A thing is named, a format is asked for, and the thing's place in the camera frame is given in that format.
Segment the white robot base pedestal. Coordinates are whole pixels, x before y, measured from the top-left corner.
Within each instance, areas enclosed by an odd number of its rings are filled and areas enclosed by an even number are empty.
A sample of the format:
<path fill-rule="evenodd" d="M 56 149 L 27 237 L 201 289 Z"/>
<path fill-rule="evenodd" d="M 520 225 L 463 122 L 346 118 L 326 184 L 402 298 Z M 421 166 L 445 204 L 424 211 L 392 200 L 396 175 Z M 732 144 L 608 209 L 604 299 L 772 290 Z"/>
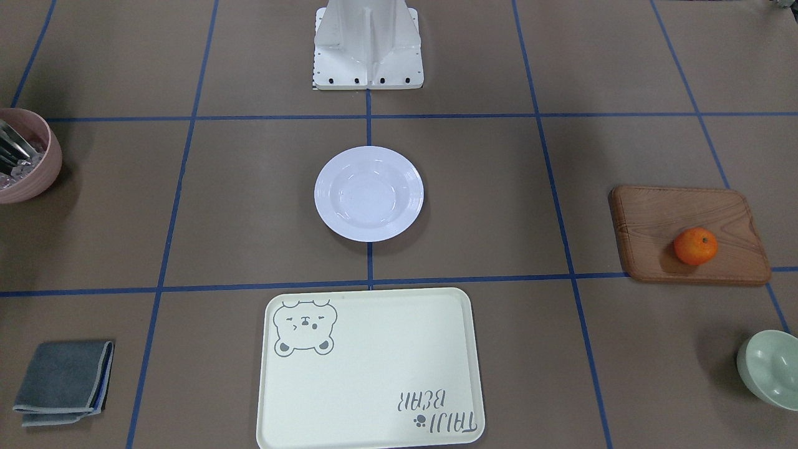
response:
<path fill-rule="evenodd" d="M 424 85 L 419 15 L 405 1 L 330 1 L 314 25 L 314 89 Z"/>

